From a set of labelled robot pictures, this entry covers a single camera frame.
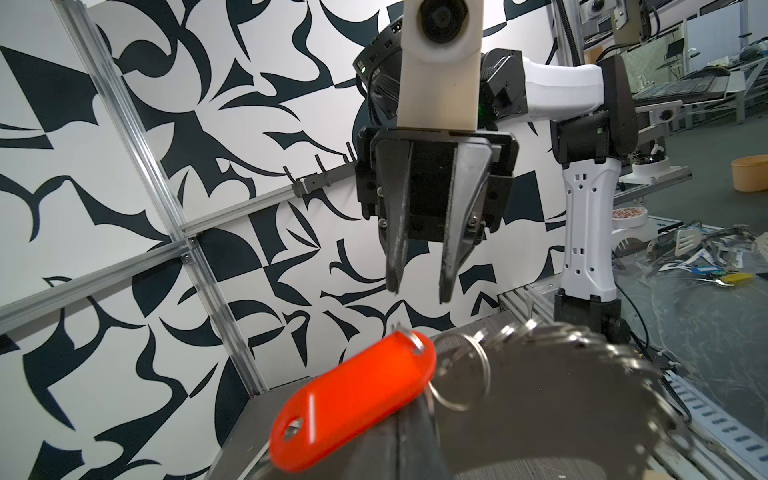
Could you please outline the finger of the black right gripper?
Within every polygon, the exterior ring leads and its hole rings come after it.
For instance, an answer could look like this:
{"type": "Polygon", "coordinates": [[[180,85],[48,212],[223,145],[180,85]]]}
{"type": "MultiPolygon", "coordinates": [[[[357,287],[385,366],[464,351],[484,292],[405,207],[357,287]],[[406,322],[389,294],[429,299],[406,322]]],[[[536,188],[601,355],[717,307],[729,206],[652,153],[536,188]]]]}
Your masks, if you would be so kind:
{"type": "Polygon", "coordinates": [[[476,212],[487,186],[492,147],[486,139],[463,139],[454,151],[439,276],[439,301],[452,299],[461,265],[474,248],[482,212],[476,212]]]}
{"type": "Polygon", "coordinates": [[[402,283],[408,251],[412,144],[408,140],[382,138],[374,142],[376,175],[382,190],[381,208],[387,289],[397,294],[402,283]]]}

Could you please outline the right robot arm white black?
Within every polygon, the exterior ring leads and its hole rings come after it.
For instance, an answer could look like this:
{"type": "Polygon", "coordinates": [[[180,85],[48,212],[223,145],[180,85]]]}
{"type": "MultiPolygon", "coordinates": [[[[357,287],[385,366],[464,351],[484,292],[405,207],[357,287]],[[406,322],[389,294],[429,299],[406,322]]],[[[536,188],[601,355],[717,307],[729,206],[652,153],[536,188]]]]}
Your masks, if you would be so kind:
{"type": "Polygon", "coordinates": [[[623,62],[559,67],[517,50],[480,50],[470,12],[445,3],[409,11],[381,31],[353,67],[373,117],[357,136],[358,199],[378,221],[385,281],[398,292],[413,240],[443,246],[439,299],[499,228],[519,145],[504,117],[551,123],[566,187],[564,272],[555,319],[608,334],[624,327],[611,265],[611,215],[622,160],[638,143],[623,62]]]}

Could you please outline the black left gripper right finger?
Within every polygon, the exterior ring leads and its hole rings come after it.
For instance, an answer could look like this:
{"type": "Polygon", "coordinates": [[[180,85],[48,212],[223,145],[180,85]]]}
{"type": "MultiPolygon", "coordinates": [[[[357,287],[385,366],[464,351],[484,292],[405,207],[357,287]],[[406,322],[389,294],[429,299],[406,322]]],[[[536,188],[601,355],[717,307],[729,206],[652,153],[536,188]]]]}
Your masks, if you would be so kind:
{"type": "Polygon", "coordinates": [[[425,398],[417,398],[398,413],[398,478],[450,478],[425,398]]]}

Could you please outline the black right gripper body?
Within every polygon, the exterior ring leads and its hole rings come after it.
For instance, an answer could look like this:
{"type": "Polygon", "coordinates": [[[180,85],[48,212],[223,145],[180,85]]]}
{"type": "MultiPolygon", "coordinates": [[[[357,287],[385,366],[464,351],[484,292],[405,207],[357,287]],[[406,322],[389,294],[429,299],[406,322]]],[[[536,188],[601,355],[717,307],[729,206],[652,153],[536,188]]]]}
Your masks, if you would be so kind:
{"type": "Polygon", "coordinates": [[[408,193],[407,237],[442,242],[448,222],[455,217],[448,212],[451,185],[467,164],[479,169],[480,182],[478,187],[464,180],[458,183],[459,192],[477,194],[464,231],[498,230],[519,152],[512,134],[365,127],[357,146],[357,200],[364,219],[390,220],[395,206],[385,201],[386,187],[395,184],[408,193]]]}

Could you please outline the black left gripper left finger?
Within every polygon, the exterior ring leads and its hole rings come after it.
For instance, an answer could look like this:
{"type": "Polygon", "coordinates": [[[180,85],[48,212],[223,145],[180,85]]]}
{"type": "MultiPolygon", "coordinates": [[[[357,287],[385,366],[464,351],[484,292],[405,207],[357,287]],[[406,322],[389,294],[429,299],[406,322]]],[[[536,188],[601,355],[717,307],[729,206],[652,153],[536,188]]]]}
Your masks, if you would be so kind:
{"type": "Polygon", "coordinates": [[[400,469],[399,441],[399,415],[393,414],[360,437],[342,478],[397,479],[400,469]]]}

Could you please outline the red plastic key tag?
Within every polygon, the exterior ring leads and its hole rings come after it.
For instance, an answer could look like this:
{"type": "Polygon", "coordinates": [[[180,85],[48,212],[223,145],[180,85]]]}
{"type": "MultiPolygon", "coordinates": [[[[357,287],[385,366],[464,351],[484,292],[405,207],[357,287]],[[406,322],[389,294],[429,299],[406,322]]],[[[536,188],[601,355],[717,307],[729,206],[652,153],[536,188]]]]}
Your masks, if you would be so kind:
{"type": "Polygon", "coordinates": [[[269,437],[272,464],[305,471],[419,397],[437,364],[424,334],[396,331],[301,387],[269,437]]]}

